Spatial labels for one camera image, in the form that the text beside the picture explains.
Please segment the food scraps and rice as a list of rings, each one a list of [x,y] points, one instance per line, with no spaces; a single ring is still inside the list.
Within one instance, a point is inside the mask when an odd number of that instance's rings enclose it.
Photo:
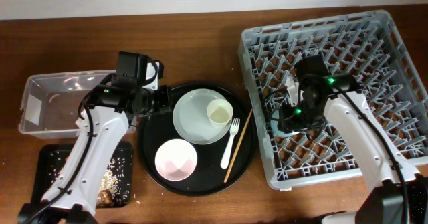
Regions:
[[[43,195],[51,189],[54,181],[68,160],[71,150],[56,150],[48,155],[47,177]],[[101,180],[96,208],[119,208],[127,205],[130,200],[132,184],[132,162],[134,151],[132,148],[117,148],[110,159],[106,172]]]

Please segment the light blue cup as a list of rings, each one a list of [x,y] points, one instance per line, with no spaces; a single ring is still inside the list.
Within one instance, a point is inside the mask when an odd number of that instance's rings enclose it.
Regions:
[[[279,111],[276,110],[272,114],[272,119],[270,120],[271,130],[276,136],[280,138],[287,138],[287,137],[291,137],[293,135],[299,134],[299,132],[296,132],[294,130],[288,130],[288,129],[284,130],[282,127],[279,127],[278,121],[274,120],[274,118],[278,118],[278,117],[279,117]]]

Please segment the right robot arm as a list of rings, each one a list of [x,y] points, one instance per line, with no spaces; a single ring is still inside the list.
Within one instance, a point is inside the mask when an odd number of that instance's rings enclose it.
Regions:
[[[356,159],[370,195],[355,213],[329,213],[319,223],[427,223],[427,177],[392,143],[352,74],[332,75],[321,55],[294,66],[297,82],[286,87],[290,106],[274,112],[274,133],[333,125]]]

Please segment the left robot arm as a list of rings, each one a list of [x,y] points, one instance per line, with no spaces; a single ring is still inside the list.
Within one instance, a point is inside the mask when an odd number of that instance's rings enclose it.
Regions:
[[[171,87],[160,86],[164,65],[141,53],[122,51],[114,73],[78,106],[80,135],[59,177],[38,204],[26,203],[18,223],[95,223],[100,183],[118,143],[135,118],[173,109]]]

